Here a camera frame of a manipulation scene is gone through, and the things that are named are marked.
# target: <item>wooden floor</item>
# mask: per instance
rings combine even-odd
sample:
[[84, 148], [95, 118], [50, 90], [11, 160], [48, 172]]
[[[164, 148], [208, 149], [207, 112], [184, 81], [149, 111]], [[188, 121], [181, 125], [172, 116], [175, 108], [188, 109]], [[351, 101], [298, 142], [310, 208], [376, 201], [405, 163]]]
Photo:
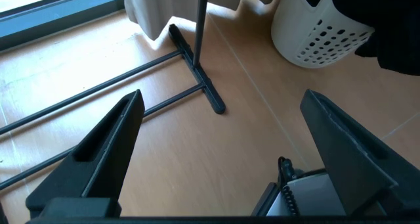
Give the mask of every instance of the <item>wooden floor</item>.
[[[420, 167], [420, 78], [350, 55], [305, 70], [274, 48], [280, 0], [207, 9], [201, 64], [224, 99], [217, 115], [201, 92], [145, 118], [121, 192], [122, 215], [249, 215], [277, 177], [277, 158], [322, 167], [299, 110], [321, 92]], [[193, 45], [194, 24], [173, 18]], [[0, 53], [0, 126], [175, 50], [165, 30], [151, 42], [124, 12]], [[195, 84], [183, 59], [160, 64], [52, 116], [0, 136], [0, 180], [76, 145], [123, 96], [149, 108]], [[10, 223], [29, 219], [25, 198], [53, 168], [0, 192]]]

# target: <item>white plastic basket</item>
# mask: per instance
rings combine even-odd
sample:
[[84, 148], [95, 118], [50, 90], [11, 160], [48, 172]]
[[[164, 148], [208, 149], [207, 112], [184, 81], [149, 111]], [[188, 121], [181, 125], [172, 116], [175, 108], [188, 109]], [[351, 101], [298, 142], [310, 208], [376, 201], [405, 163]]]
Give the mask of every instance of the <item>white plastic basket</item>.
[[305, 68], [319, 68], [357, 49], [373, 31], [341, 14], [332, 0], [320, 0], [316, 7], [306, 0], [281, 0], [271, 37], [288, 61]]

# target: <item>floor seam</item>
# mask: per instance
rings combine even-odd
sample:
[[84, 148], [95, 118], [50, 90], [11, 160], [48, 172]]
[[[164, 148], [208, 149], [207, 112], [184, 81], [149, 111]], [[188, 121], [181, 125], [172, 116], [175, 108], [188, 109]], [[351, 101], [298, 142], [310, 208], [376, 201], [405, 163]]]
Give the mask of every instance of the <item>floor seam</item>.
[[[3, 110], [3, 106], [1, 104], [0, 104], [0, 110], [1, 110], [1, 114], [3, 115], [3, 119], [5, 120], [6, 125], [8, 125], [7, 119], [6, 119], [6, 114], [5, 114], [5, 111]], [[12, 137], [12, 133], [9, 131], [9, 132], [7, 132], [7, 135], [9, 136], [9, 139], [10, 139], [10, 141], [12, 143], [13, 154], [14, 154], [15, 158], [17, 158], [18, 157], [18, 152], [16, 150], [16, 144], [14, 143], [14, 140], [13, 140], [13, 137]], [[18, 166], [19, 166], [20, 172], [23, 172], [22, 165], [20, 163], [18, 163]], [[24, 184], [25, 184], [25, 187], [26, 187], [26, 191], [29, 194], [30, 192], [29, 192], [28, 184], [26, 183], [26, 179], [23, 179], [23, 181], [24, 181]]]
[[401, 125], [397, 126], [395, 129], [393, 129], [391, 132], [388, 133], [388, 135], [385, 135], [384, 137], [382, 137], [382, 141], [388, 137], [390, 137], [391, 135], [393, 135], [395, 132], [397, 132], [399, 129], [401, 129], [403, 126], [405, 126], [408, 122], [412, 121], [414, 118], [416, 118], [418, 115], [420, 115], [420, 112], [414, 114], [412, 117], [408, 118], [408, 120], [406, 120], [405, 122], [403, 122]]
[[246, 73], [248, 79], [251, 81], [251, 83], [253, 84], [254, 88], [257, 90], [258, 94], [260, 95], [262, 101], [265, 103], [265, 105], [268, 107], [270, 113], [273, 115], [274, 119], [276, 120], [277, 124], [279, 125], [281, 131], [284, 133], [284, 135], [286, 136], [287, 140], [290, 142], [290, 144], [293, 147], [293, 150], [295, 150], [295, 152], [298, 154], [298, 156], [301, 158], [303, 164], [306, 166], [307, 170], [310, 170], [310, 167], [308, 166], [306, 160], [303, 158], [302, 154], [299, 152], [299, 149], [295, 146], [295, 143], [292, 141], [289, 133], [286, 131], [286, 129], [284, 128], [283, 124], [281, 123], [280, 119], [277, 117], [277, 115], [274, 113], [272, 107], [270, 106], [270, 104], [268, 103], [268, 101], [265, 99], [264, 95], [261, 93], [260, 89], [258, 88], [257, 84], [254, 82], [253, 78], [249, 75], [247, 69], [245, 68], [245, 66], [242, 64], [242, 61], [239, 59], [239, 57], [237, 56], [237, 54], [235, 53], [235, 51], [233, 50], [232, 46], [229, 44], [227, 38], [222, 34], [221, 30], [219, 29], [219, 27], [217, 26], [217, 24], [215, 23], [215, 21], [213, 20], [213, 18], [211, 18], [211, 15], [209, 14], [209, 18], [212, 21], [212, 23], [215, 25], [218, 33], [220, 34], [220, 36], [222, 36], [224, 42], [228, 45], [229, 50], [232, 52], [232, 54], [235, 56], [236, 60], [239, 62], [240, 66], [242, 67], [242, 70]]

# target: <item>clothes rack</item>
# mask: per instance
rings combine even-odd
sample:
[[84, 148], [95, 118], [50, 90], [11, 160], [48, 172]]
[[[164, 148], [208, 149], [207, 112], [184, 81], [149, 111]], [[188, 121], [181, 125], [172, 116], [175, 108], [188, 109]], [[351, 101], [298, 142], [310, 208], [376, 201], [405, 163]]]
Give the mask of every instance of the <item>clothes rack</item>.
[[[149, 116], [150, 114], [157, 112], [158, 110], [161, 110], [162, 108], [165, 108], [166, 106], [169, 106], [170, 104], [173, 104], [174, 102], [179, 101], [180, 99], [183, 99], [184, 97], [198, 91], [202, 90], [204, 94], [207, 96], [207, 99], [209, 100], [213, 110], [217, 114], [224, 113], [226, 106], [221, 99], [220, 95], [217, 93], [215, 87], [211, 83], [211, 80], [207, 77], [207, 74], [204, 72], [204, 69], [201, 67], [200, 64], [200, 54], [201, 54], [201, 44], [203, 42], [203, 33], [204, 33], [204, 22], [205, 22], [205, 13], [207, 9], [207, 1], [208, 0], [198, 0], [198, 11], [197, 11], [197, 24], [196, 24], [196, 40], [195, 40], [195, 47], [194, 47], [194, 53], [191, 50], [191, 47], [189, 44], [187, 44], [185, 38], [182, 36], [179, 29], [174, 25], [171, 24], [169, 26], [169, 35], [174, 42], [174, 44], [177, 46], [177, 50], [173, 51], [172, 53], [169, 53], [165, 56], [161, 56], [151, 62], [148, 62], [146, 64], [143, 64], [142, 66], [139, 66], [135, 69], [132, 69], [128, 72], [125, 72], [124, 74], [121, 74], [115, 78], [112, 78], [108, 81], [105, 81], [104, 83], [101, 83], [97, 86], [94, 86], [93, 88], [90, 88], [82, 93], [79, 93], [77, 95], [74, 95], [68, 99], [65, 99], [57, 104], [54, 104], [50, 107], [47, 107], [43, 110], [40, 110], [30, 116], [27, 116], [25, 118], [22, 118], [21, 120], [18, 120], [16, 122], [13, 122], [9, 125], [6, 125], [5, 127], [0, 128], [0, 135], [7, 133], [13, 129], [19, 128], [23, 125], [26, 125], [27, 123], [30, 123], [36, 119], [39, 119], [43, 116], [46, 116], [52, 112], [55, 112], [73, 102], [79, 101], [89, 95], [92, 95], [93, 93], [96, 93], [102, 89], [105, 89], [117, 82], [120, 82], [121, 80], [127, 79], [128, 77], [131, 77], [137, 73], [140, 73], [142, 71], [145, 71], [157, 64], [160, 64], [166, 60], [169, 60], [175, 56], [181, 55], [183, 59], [186, 61], [187, 66], [191, 70], [191, 73], [195, 77], [197, 81], [197, 85], [175, 95], [174, 97], [171, 97], [170, 99], [167, 99], [166, 101], [163, 101], [149, 109], [147, 109], [144, 112], [144, 117]], [[55, 162], [65, 158], [72, 150], [73, 148], [69, 148], [68, 150], [61, 152], [60, 154], [57, 154], [56, 156], [49, 158], [48, 160], [45, 160], [44, 162], [41, 162], [40, 164], [37, 164], [36, 166], [27, 169], [26, 171], [23, 171], [22, 173], [19, 173], [18, 175], [15, 175], [14, 177], [11, 177], [10, 179], [7, 179], [6, 181], [3, 181], [0, 183], [0, 190], [3, 190], [14, 183], [25, 179], [26, 177], [54, 164]]]

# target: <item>vertical pole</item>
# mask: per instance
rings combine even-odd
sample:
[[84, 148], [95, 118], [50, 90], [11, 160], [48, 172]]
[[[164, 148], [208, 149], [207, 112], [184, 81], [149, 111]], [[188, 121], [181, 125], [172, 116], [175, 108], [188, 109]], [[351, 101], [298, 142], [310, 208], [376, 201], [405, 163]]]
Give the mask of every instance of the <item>vertical pole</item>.
[[196, 44], [194, 46], [193, 67], [200, 63], [201, 44], [203, 43], [205, 11], [207, 10], [207, 0], [198, 0], [197, 24], [196, 24]]

